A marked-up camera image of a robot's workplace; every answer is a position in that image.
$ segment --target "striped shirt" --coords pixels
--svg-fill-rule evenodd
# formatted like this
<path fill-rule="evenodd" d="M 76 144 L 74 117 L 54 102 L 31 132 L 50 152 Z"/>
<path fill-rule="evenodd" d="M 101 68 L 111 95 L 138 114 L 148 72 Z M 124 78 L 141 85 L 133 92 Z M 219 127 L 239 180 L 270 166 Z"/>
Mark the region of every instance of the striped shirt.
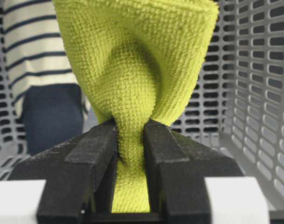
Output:
<path fill-rule="evenodd" d="M 5 0 L 3 28 L 8 77 L 18 116 L 31 86 L 77 84 L 51 0 Z M 82 94 L 84 116 L 90 109 Z"/>

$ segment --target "clamp jaw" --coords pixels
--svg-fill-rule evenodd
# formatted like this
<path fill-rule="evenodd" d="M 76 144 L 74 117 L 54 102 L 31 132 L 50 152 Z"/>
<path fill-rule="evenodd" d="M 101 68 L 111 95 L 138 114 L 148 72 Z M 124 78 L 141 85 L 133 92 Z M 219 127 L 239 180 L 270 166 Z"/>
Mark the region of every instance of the clamp jaw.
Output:
<path fill-rule="evenodd" d="M 205 178 L 243 176 L 234 159 L 149 120 L 144 154 L 151 212 L 112 214 L 117 150 L 112 119 L 19 163 L 9 180 L 46 180 L 38 224 L 214 224 Z M 272 224 L 281 221 L 284 213 L 271 213 Z"/>

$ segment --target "gray plastic basket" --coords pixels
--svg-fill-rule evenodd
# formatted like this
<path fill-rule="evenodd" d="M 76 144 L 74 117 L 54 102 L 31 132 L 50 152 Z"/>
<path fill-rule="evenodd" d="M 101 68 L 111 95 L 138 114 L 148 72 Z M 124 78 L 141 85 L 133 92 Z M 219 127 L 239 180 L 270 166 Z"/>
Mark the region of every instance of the gray plastic basket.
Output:
<path fill-rule="evenodd" d="M 172 128 L 234 157 L 245 174 L 258 179 L 270 209 L 284 210 L 284 0 L 218 2 L 220 16 L 198 85 Z M 0 30 L 0 178 L 5 179 L 27 155 L 1 39 Z"/>
<path fill-rule="evenodd" d="M 17 120 L 5 70 L 2 5 L 0 1 L 0 180 L 9 176 L 12 167 L 27 157 L 23 125 Z"/>

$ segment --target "towel fold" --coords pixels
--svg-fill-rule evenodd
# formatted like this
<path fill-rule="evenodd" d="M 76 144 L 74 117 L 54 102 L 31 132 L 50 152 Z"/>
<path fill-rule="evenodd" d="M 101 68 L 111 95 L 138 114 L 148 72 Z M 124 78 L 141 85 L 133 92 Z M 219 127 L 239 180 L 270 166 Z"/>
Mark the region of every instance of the towel fold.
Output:
<path fill-rule="evenodd" d="M 149 212 L 142 131 L 170 125 L 196 85 L 218 6 L 210 0 L 54 0 L 64 47 L 98 121 L 115 118 L 112 212 Z"/>

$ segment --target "navy stripe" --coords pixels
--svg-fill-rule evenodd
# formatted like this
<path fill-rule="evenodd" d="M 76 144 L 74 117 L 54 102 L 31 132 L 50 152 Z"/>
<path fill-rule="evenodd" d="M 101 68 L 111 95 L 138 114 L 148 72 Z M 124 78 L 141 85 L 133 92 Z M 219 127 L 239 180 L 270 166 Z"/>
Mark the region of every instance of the navy stripe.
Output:
<path fill-rule="evenodd" d="M 27 89 L 26 91 L 20 93 L 19 95 L 17 95 L 17 97 L 15 98 L 15 100 L 13 101 L 13 106 L 16 104 L 17 101 L 19 101 L 28 91 L 29 89 Z"/>
<path fill-rule="evenodd" d="M 43 52 L 43 53 L 40 53 L 40 54 L 37 54 L 37 55 L 23 57 L 20 60 L 12 63 L 8 67 L 6 67 L 6 69 L 7 69 L 7 71 L 9 71 L 12 68 L 14 68 L 15 66 L 23 63 L 24 61 L 36 60 L 36 59 L 43 58 L 43 57 L 48 57 L 48 56 L 66 56 L 66 53 L 64 51 L 53 51 L 53 52 Z"/>
<path fill-rule="evenodd" d="M 23 7 L 26 7 L 26 6 L 31 6 L 31 5 L 35 5 L 35 4 L 40 4 L 40 3 L 44 3 L 44 2 L 49 2 L 49 1 L 52 1 L 52 0 L 32 0 L 32 1 L 27 1 L 27 2 L 24 2 L 24 3 L 21 3 L 21 4 L 17 4 L 17 5 L 14 5 L 14 6 L 11 6 L 9 7 L 8 9 L 5 10 L 4 12 L 4 15 L 16 10 L 16 9 L 19 9 L 19 8 L 23 8 Z"/>
<path fill-rule="evenodd" d="M 26 76 L 47 76 L 47 75 L 61 75 L 61 74 L 66 74 L 66 73 L 71 73 L 71 69 L 65 69 L 65 70 L 49 70 L 49 71 L 41 71 L 41 72 L 26 72 L 22 76 L 16 78 L 11 84 L 10 88 L 14 86 L 18 81 L 23 79 Z"/>
<path fill-rule="evenodd" d="M 55 20 L 56 19 L 56 15 L 43 15 L 43 16 L 39 16 L 39 17 L 35 17 L 35 18 L 32 18 L 32 19 L 29 19 L 29 20 L 25 20 L 25 21 L 22 21 L 22 22 L 18 22 L 18 23 L 15 23 L 14 25 L 8 27 L 5 31 L 4 31 L 4 34 L 8 34 L 10 31 L 18 28 L 18 27 L 21 27 L 21 26 L 24 26 L 24 25 L 27 25 L 27 24 L 30 24 L 30 23 L 33 23 L 33 22 L 38 22 L 38 21 L 43 21 L 43 20 Z"/>
<path fill-rule="evenodd" d="M 16 48 L 16 47 L 18 47 L 18 46 L 20 46 L 22 44 L 25 44 L 25 43 L 29 43 L 29 42 L 32 42 L 32 41 L 37 41 L 37 40 L 44 39 L 44 38 L 52 38 L 52 37 L 61 37 L 61 36 L 60 36 L 60 33 L 48 33 L 48 34 L 41 34 L 41 35 L 33 36 L 33 37 L 30 37 L 30 38 L 18 41 L 16 43 L 10 45 L 5 50 L 5 52 L 7 53 L 10 50 L 12 50 L 13 48 Z"/>

